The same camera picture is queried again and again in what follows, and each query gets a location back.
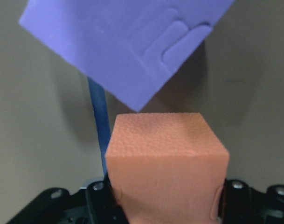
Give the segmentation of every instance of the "orange cube's front face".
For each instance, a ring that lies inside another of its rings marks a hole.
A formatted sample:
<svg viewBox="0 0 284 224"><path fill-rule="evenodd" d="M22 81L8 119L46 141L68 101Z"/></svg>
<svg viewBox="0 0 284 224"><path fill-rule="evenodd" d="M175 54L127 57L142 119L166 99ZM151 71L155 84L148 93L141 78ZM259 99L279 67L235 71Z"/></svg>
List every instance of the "orange cube's front face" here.
<svg viewBox="0 0 284 224"><path fill-rule="evenodd" d="M229 154L199 113L118 115L106 154L130 224L209 224Z"/></svg>

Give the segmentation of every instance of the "metal bolt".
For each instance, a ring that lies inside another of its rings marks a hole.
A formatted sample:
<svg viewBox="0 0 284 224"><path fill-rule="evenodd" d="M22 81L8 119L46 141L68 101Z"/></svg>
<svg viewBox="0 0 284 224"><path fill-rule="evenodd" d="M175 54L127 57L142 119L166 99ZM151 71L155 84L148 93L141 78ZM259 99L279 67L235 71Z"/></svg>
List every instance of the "metal bolt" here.
<svg viewBox="0 0 284 224"><path fill-rule="evenodd" d="M239 181L233 181L232 182L232 187L235 189L242 189L243 188L243 184Z"/></svg>
<svg viewBox="0 0 284 224"><path fill-rule="evenodd" d="M278 195L283 195L284 196L284 188L276 187L276 192L277 192Z"/></svg>
<svg viewBox="0 0 284 224"><path fill-rule="evenodd" d="M102 190L104 188L104 183L102 182L97 182L96 184L93 185L93 190Z"/></svg>
<svg viewBox="0 0 284 224"><path fill-rule="evenodd" d="M51 199L55 199L55 198L59 198L59 197L61 197L61 195L62 195L62 190L56 190L56 191L54 191L51 195L50 195L50 197L51 197Z"/></svg>

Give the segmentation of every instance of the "blue tape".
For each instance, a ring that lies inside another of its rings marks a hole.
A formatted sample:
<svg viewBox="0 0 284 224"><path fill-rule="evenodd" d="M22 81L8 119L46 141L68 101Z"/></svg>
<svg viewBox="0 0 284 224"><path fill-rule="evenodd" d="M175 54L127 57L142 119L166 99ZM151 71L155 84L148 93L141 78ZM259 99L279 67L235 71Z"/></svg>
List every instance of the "blue tape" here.
<svg viewBox="0 0 284 224"><path fill-rule="evenodd" d="M104 174L106 174L105 152L109 145L111 131L109 124L109 117L106 107L104 89L88 78L90 97L94 110L94 117L97 127L98 142L100 147L101 161L103 165Z"/></svg>

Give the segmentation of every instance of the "purple block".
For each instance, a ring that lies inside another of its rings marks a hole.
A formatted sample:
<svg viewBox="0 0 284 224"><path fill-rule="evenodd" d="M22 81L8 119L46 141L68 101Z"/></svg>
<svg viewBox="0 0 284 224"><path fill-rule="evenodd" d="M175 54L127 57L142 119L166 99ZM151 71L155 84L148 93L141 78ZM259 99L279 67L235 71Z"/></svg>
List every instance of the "purple block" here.
<svg viewBox="0 0 284 224"><path fill-rule="evenodd" d="M139 111L234 0L30 0L20 24Z"/></svg>

